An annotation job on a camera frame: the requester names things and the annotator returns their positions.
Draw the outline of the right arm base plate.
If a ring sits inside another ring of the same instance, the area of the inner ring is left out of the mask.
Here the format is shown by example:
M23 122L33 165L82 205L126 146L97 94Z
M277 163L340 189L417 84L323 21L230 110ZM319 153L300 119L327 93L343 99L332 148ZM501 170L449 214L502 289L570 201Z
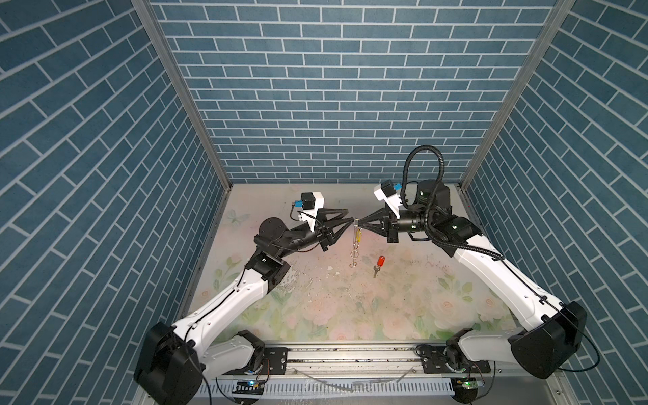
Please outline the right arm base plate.
M418 344L414 352L420 357L425 374L476 372L486 375L492 371L488 361L472 362L457 349L447 346Z

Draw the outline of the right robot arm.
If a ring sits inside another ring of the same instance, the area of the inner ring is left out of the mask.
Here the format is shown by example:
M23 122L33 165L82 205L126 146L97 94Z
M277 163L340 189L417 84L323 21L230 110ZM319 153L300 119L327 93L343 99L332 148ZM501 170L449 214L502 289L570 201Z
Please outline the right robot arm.
M476 274L509 308L518 328L479 332L464 328L447 339L447 366L463 372L479 361L516 363L528 374L547 379L587 339L587 312L578 303L564 303L530 280L496 251L469 219L452 212L449 188L440 180L418 184L417 196L403 205L405 187L385 181L374 189L384 208L360 219L359 227L397 243L398 236L425 233L449 257Z

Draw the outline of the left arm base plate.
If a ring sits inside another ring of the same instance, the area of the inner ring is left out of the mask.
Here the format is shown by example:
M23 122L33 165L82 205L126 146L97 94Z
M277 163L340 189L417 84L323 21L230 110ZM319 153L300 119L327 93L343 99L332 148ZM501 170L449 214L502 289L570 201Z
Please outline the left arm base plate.
M270 347L263 354L253 354L252 360L240 369L224 373L226 376L284 375L287 369L289 349L287 347Z

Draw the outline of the key with red tag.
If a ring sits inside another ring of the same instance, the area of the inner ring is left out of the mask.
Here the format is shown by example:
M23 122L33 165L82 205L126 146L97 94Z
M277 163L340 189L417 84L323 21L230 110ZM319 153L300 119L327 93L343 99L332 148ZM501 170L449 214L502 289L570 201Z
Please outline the key with red tag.
M384 256L379 256L379 258L378 258L378 260L376 262L376 265L373 268L373 270L374 270L373 278L377 277L377 275L378 275L379 271L381 271L385 261L386 261L386 258Z

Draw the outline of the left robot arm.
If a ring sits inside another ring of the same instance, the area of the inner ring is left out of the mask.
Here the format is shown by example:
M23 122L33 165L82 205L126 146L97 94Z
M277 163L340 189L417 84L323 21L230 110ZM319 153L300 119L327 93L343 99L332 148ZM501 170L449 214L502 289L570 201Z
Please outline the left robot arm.
M265 344L253 333L240 331L223 344L214 340L283 281L290 270L286 256L311 246L327 251L352 224L345 209L318 209L293 229L277 217L265 219L254 238L256 251L230 285L195 312L172 325L158 322L146 333L134 381L158 404L187 404L218 376L259 371Z

